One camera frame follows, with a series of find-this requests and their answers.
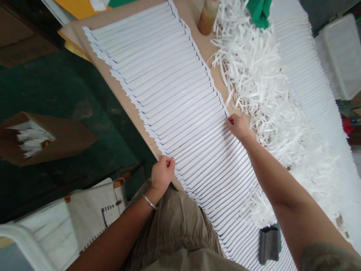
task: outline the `green paper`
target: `green paper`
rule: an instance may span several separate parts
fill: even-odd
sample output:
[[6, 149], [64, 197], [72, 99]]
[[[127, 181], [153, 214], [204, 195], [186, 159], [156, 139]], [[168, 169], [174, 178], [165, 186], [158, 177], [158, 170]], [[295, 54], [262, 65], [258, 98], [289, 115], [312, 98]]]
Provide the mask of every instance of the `green paper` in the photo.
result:
[[129, 4], [134, 1], [136, 0], [110, 0], [108, 6], [111, 8], [116, 8], [125, 4]]
[[269, 26], [268, 16], [270, 15], [271, 2], [272, 0], [249, 0], [247, 4], [252, 21], [259, 28], [267, 28]]

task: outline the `wooden table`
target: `wooden table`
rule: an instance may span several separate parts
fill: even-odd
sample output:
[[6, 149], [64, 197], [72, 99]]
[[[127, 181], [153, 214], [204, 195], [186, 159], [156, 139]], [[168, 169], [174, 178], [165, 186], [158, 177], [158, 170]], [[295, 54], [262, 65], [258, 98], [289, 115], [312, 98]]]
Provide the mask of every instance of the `wooden table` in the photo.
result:
[[[192, 37], [197, 44], [203, 59], [210, 67], [215, 86], [222, 94], [223, 100], [225, 102], [228, 97], [227, 87], [224, 85], [221, 79], [219, 67], [212, 67], [212, 61], [214, 59], [213, 54], [217, 51], [217, 47], [210, 42], [210, 40], [213, 38], [213, 34], [209, 36], [203, 36], [198, 31], [197, 23], [200, 17], [202, 0], [194, 1], [197, 3], [197, 5], [192, 0], [174, 0], [174, 4], [178, 9], [180, 18], [182, 18], [191, 29]], [[161, 157], [162, 153], [158, 149], [154, 139], [151, 138], [146, 132], [144, 123], [139, 117], [138, 110], [136, 109], [135, 105], [131, 103], [120, 83], [111, 75], [109, 71], [110, 67], [105, 64], [103, 60], [97, 58], [96, 54], [90, 47], [90, 43], [88, 42], [82, 27], [88, 26], [90, 29], [97, 29], [163, 2], [164, 0], [138, 0], [136, 2], [105, 11], [84, 20], [71, 22], [59, 31], [59, 34], [65, 40], [71, 42], [78, 49], [84, 51], [88, 58], [97, 67], [157, 160]], [[231, 105], [228, 106], [228, 111], [230, 114], [235, 113], [236, 111], [239, 113], [239, 110], [235, 110]], [[175, 176], [172, 180], [172, 183], [176, 189], [182, 190], [182, 187]]]

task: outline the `person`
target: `person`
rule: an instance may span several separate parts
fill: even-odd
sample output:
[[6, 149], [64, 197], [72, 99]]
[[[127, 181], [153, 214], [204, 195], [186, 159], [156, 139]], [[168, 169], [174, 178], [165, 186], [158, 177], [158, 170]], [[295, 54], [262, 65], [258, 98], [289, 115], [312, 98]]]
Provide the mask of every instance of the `person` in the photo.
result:
[[[227, 126], [246, 148], [272, 204], [298, 270], [361, 270], [361, 257], [308, 192], [251, 135], [236, 114]], [[73, 270], [245, 270], [225, 259], [204, 211], [169, 185], [175, 161], [153, 166], [149, 201], [136, 195], [130, 207], [68, 268]]]

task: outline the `person's left hand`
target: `person's left hand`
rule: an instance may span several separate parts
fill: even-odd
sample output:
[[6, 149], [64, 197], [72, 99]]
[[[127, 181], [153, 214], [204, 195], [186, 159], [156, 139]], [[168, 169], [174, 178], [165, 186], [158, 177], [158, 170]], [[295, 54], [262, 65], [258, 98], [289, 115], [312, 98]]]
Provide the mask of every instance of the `person's left hand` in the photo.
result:
[[174, 176], [175, 167], [176, 162], [174, 161], [174, 158], [171, 159], [163, 155], [153, 166], [152, 187], [165, 193]]

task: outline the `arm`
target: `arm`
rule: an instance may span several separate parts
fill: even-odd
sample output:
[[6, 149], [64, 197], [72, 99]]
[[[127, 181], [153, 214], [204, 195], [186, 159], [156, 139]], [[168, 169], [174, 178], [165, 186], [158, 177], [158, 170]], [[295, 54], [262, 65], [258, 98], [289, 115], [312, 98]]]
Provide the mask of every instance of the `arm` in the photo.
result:
[[[174, 175], [175, 161], [162, 156], [152, 169], [152, 187], [145, 193], [156, 205]], [[67, 269], [120, 270], [153, 208], [141, 197], [106, 229]]]
[[227, 126], [247, 150], [264, 193], [271, 202], [293, 260], [300, 269], [308, 245], [327, 242], [356, 252], [310, 194], [250, 134], [243, 117], [233, 114]]

